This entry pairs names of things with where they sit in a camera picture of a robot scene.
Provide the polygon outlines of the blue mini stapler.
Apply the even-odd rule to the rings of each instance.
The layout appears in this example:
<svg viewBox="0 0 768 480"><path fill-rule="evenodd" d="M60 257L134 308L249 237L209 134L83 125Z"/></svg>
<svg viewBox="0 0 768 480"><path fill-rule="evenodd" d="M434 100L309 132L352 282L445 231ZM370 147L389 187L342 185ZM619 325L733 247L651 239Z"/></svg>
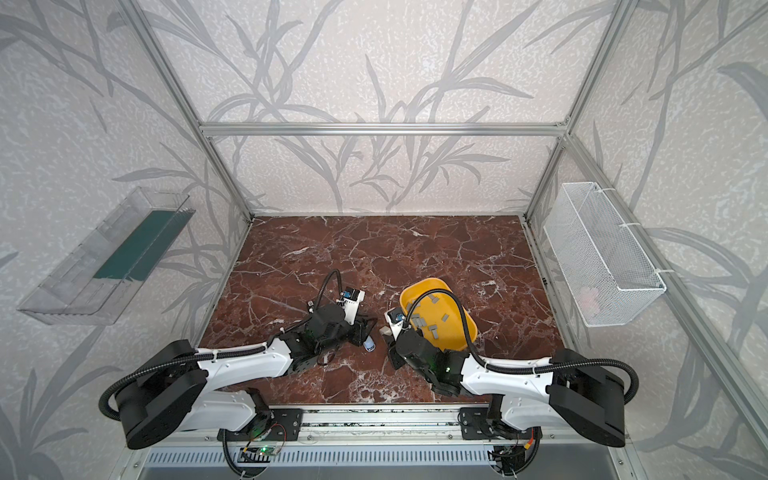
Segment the blue mini stapler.
<svg viewBox="0 0 768 480"><path fill-rule="evenodd" d="M365 341L364 341L364 343L363 343L363 346L364 346L364 348L365 348L365 349L366 349L368 352L372 352L372 351L374 351L374 350L375 350L375 342L373 341L373 339L372 339L370 336L368 336L368 337L365 339Z"/></svg>

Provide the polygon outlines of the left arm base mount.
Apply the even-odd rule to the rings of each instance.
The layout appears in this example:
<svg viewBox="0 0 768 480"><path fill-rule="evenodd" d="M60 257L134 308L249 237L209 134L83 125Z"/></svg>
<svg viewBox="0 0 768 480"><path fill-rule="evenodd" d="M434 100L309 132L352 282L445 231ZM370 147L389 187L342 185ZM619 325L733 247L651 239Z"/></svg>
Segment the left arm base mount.
<svg viewBox="0 0 768 480"><path fill-rule="evenodd" d="M259 412L250 427L248 439L254 441L294 442L298 440L304 410L273 409Z"/></svg>

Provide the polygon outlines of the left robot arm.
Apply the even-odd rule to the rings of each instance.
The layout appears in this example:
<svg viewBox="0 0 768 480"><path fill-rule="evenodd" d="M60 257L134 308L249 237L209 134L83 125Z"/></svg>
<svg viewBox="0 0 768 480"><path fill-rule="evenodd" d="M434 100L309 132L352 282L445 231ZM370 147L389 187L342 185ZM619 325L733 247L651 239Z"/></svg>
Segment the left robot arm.
<svg viewBox="0 0 768 480"><path fill-rule="evenodd" d="M299 374L344 345L362 346L376 323L360 312L366 293L340 285L337 300L317 298L307 316L267 341L224 349L169 343L100 396L100 413L121 423L132 450L153 446L179 431L247 432L272 418L255 391L237 384Z"/></svg>

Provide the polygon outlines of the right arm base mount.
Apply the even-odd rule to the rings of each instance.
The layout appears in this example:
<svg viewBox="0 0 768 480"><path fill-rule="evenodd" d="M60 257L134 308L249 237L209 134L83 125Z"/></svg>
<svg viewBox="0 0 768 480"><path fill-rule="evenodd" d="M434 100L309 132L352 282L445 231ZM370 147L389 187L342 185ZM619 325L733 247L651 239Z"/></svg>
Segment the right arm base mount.
<svg viewBox="0 0 768 480"><path fill-rule="evenodd" d="M539 441L542 438L539 427L513 428L502 420L499 410L490 407L460 408L457 420L463 440Z"/></svg>

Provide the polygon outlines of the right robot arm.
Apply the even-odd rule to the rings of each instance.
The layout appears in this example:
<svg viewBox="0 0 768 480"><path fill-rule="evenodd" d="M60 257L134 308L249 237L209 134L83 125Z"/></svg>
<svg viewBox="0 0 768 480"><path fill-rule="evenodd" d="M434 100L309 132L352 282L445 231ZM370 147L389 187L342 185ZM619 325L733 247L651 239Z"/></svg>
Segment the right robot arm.
<svg viewBox="0 0 768 480"><path fill-rule="evenodd" d="M464 309L458 315L465 349L442 350L412 325L414 313L395 307L386 314L394 367L409 365L441 396L492 396L487 416L491 434L569 425L594 443L625 445L625 406L639 389L630 365L588 359L571 349L535 360L484 357L472 343Z"/></svg>

